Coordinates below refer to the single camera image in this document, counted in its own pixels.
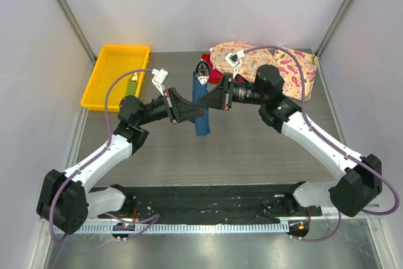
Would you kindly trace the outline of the blue paper napkin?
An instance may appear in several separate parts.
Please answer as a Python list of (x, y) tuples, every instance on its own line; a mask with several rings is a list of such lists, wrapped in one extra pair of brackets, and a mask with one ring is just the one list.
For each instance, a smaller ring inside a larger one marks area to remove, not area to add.
[[(208, 93), (207, 83), (202, 84), (196, 77), (196, 72), (193, 73), (192, 85), (192, 103), (196, 103), (199, 99)], [(196, 135), (199, 137), (207, 136), (211, 133), (208, 108), (205, 108), (206, 113), (200, 117), (191, 119), (190, 122), (195, 125)]]

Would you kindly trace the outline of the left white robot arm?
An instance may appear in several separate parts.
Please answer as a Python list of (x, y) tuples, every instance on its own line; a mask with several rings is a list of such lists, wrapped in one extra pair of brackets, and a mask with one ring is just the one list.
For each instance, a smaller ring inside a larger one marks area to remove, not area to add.
[(114, 212), (129, 217), (134, 202), (122, 190), (110, 187), (92, 192), (93, 186), (112, 168), (135, 154), (148, 137), (142, 126), (162, 119), (181, 123), (205, 114), (205, 110), (184, 99), (175, 88), (163, 91), (149, 103), (135, 96), (120, 102), (119, 124), (108, 140), (78, 164), (60, 172), (49, 171), (43, 181), (37, 214), (48, 221), (50, 229), (74, 234), (90, 217)]

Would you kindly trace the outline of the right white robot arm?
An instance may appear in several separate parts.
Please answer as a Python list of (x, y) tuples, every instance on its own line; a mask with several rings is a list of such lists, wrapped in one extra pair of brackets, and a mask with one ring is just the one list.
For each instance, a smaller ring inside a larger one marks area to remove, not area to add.
[(224, 74), (197, 104), (217, 110), (230, 110), (234, 102), (258, 105), (267, 126), (294, 140), (330, 172), (333, 181), (304, 181), (296, 187), (284, 200), (289, 214), (299, 215), (311, 206), (333, 206), (348, 217), (356, 216), (382, 192), (382, 182), (363, 168), (365, 164), (381, 173), (379, 158), (373, 154), (363, 157), (326, 132), (317, 135), (320, 127), (283, 94), (283, 84), (279, 70), (272, 65), (259, 67), (253, 83), (234, 82), (230, 74)]

